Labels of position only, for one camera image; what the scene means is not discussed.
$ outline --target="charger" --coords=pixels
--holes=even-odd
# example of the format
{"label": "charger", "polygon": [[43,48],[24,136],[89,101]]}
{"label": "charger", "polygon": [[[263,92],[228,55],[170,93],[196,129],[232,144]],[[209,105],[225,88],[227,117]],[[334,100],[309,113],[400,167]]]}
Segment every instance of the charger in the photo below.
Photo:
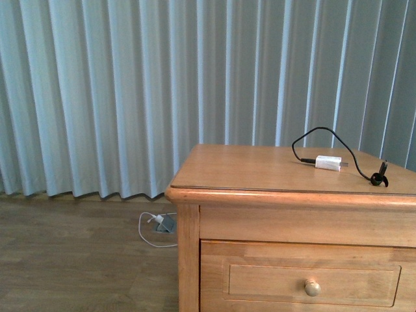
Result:
{"label": "charger", "polygon": [[308,164],[314,164],[315,168],[320,168],[320,169],[327,169],[327,170],[333,170],[333,171],[340,171],[342,166],[348,166],[347,163],[342,162],[342,159],[340,157],[332,157],[332,156],[322,156],[319,155],[316,159],[311,159],[311,158],[300,158],[294,148],[294,145],[300,141],[301,139],[303,139],[304,137],[306,137],[307,135],[309,135],[310,133],[312,133],[315,130],[318,129],[322,129],[322,130],[327,130],[330,133],[332,133],[334,135],[335,138],[337,138],[337,140],[350,152],[353,160],[354,160],[354,164],[356,165],[357,171],[358,173],[364,177],[366,180],[370,181],[372,185],[374,185],[375,187],[377,187],[378,185],[384,183],[385,187],[389,186],[389,180],[387,179],[387,177],[384,175],[385,171],[387,170],[387,161],[384,161],[380,167],[380,169],[378,170],[378,172],[373,173],[373,175],[371,177],[367,177],[359,168],[358,166],[358,162],[357,162],[357,158],[354,155],[354,152],[341,140],[341,138],[330,128],[328,127],[316,127],[313,128],[312,130],[308,131],[307,133],[305,133],[304,135],[302,135],[300,138],[297,138],[293,143],[292,143],[292,150],[294,153],[294,156],[299,160],[302,161],[303,163],[308,163]]}

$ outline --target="white charger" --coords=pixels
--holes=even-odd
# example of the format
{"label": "white charger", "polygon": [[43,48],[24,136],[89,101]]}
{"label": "white charger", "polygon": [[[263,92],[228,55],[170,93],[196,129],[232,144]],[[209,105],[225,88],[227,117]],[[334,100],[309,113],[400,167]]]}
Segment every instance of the white charger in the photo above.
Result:
{"label": "white charger", "polygon": [[315,168],[340,171],[341,167],[348,166],[341,157],[319,155],[315,160]]}

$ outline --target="nightstand leg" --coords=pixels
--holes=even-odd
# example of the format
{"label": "nightstand leg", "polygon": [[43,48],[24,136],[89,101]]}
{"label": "nightstand leg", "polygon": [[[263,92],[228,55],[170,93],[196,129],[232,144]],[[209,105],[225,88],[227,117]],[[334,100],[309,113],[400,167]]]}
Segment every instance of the nightstand leg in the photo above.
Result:
{"label": "nightstand leg", "polygon": [[179,258],[179,312],[200,308],[200,210],[198,205],[177,206]]}

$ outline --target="white cable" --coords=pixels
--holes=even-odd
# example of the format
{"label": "white cable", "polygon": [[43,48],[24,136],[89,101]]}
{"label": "white cable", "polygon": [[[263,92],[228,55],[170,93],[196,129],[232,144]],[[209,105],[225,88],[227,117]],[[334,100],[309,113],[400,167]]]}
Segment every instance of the white cable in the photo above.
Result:
{"label": "white cable", "polygon": [[[143,241],[145,241],[146,243],[148,243],[150,246],[152,247],[156,247],[156,248],[166,248],[166,247],[176,247],[177,244],[174,245],[166,245],[166,246],[157,246],[152,244],[150,241],[148,241],[147,239],[145,239],[142,235],[141,229],[140,229],[140,224],[142,223],[142,216],[143,215],[150,215],[151,218],[148,220],[148,223],[150,221],[152,221],[153,219],[156,219],[157,216],[155,216],[154,214],[151,213],[141,213],[140,217],[138,218],[138,234],[140,235],[140,237],[142,238]],[[160,216],[166,216],[166,215],[176,215],[176,213],[164,213],[164,214],[160,214]]]}

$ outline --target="white vertical blind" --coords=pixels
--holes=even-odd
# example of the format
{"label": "white vertical blind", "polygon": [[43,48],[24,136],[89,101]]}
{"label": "white vertical blind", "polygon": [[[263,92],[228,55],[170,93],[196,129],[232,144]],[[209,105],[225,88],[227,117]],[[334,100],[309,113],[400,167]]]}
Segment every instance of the white vertical blind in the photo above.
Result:
{"label": "white vertical blind", "polygon": [[416,170],[415,29],[416,0],[2,0],[0,191],[154,197],[197,143],[319,125]]}

